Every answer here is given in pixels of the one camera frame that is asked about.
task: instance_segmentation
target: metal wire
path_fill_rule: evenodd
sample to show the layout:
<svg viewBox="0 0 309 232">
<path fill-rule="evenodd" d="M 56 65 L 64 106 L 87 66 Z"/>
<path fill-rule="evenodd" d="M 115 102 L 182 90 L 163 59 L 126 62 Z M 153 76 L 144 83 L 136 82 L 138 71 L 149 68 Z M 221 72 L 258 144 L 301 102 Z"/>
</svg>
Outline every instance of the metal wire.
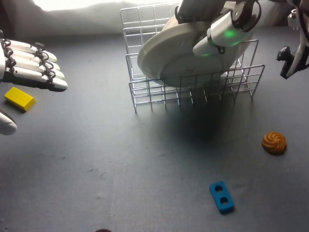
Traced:
<svg viewBox="0 0 309 232">
<path fill-rule="evenodd" d="M 165 80 L 148 80 L 140 71 L 137 66 L 139 50 L 148 39 L 160 33 L 165 23 L 174 16 L 174 9 L 178 5 L 178 3 L 152 5 L 127 8 L 120 11 L 127 51 L 126 63 L 130 78 L 129 90 L 135 112 L 137 111 L 137 105 L 141 104 L 150 104 L 152 110 L 153 103 L 155 102 L 163 102 L 165 107 L 169 101 L 177 102 L 180 107 L 184 100 L 189 100 L 195 104 L 198 99 L 197 91 L 199 90 L 203 93 L 201 97 L 206 102 L 208 102 L 209 97 L 217 96 L 219 100 L 222 100 L 228 94 L 231 94 L 236 99 L 240 92 L 248 92 L 252 98 L 265 68 L 264 65 L 253 66 L 258 40 L 243 42 L 250 43 L 249 46 L 253 46 L 253 53 L 246 57 L 245 54 L 240 56 L 231 68 L 226 70 L 218 79 L 213 78 L 216 73 L 175 76 L 171 78 L 177 78 L 179 87 L 169 87 L 166 86 Z M 149 18 L 149 12 L 153 12 L 153 18 Z M 201 77 L 205 75 L 209 75 L 211 78 L 208 81 L 202 82 Z M 183 83 L 187 83 L 190 79 L 193 80 L 192 85 L 190 87 L 183 87 Z"/>
</svg>

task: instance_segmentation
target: yellow sponge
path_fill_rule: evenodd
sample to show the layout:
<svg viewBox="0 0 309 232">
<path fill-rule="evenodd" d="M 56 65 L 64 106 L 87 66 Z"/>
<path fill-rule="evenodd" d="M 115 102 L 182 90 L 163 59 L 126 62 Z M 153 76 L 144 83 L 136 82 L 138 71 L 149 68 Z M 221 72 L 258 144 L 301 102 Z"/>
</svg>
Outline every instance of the yellow sponge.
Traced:
<svg viewBox="0 0 309 232">
<path fill-rule="evenodd" d="M 15 87 L 6 93 L 4 98 L 24 111 L 28 111 L 35 103 L 34 97 Z"/>
</svg>

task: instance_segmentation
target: table surface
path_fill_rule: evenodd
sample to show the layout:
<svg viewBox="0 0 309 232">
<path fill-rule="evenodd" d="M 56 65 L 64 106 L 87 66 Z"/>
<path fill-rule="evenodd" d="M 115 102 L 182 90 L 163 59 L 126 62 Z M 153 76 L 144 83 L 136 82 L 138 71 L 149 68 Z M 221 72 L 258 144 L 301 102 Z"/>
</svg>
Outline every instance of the table surface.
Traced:
<svg viewBox="0 0 309 232">
<path fill-rule="evenodd" d="M 261 232 L 309 226 L 309 70 L 280 77 L 277 52 L 298 46 L 290 28 L 258 29 L 255 64 L 265 72 L 248 94 L 204 107 L 138 108 L 128 91 L 120 35 L 57 38 L 69 88 L 19 87 L 37 100 L 0 108 L 18 132 L 0 141 L 0 229 L 9 232 Z M 5 93 L 11 84 L 1 83 Z M 287 139 L 267 154 L 269 131 Z M 209 185 L 223 180 L 235 211 L 222 216 Z"/>
</svg>

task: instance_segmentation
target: blue toy block with holes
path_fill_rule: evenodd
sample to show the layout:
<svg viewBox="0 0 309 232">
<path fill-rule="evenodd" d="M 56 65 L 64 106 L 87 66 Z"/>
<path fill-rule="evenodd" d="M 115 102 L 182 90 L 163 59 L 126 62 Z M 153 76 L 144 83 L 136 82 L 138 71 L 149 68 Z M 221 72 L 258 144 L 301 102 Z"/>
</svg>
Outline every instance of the blue toy block with holes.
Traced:
<svg viewBox="0 0 309 232">
<path fill-rule="evenodd" d="M 221 214 L 233 211 L 234 203 L 223 181 L 210 185 L 209 189 Z"/>
</svg>

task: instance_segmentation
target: swirl cookie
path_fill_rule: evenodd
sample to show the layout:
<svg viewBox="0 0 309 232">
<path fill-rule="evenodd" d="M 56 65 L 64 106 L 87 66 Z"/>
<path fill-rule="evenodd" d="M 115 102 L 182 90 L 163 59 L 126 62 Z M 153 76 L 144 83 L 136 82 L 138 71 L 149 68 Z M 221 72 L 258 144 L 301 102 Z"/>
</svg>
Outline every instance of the swirl cookie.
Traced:
<svg viewBox="0 0 309 232">
<path fill-rule="evenodd" d="M 269 132 L 264 135 L 262 146 L 268 153 L 279 155 L 285 151 L 287 144 L 285 137 L 281 133 Z"/>
</svg>

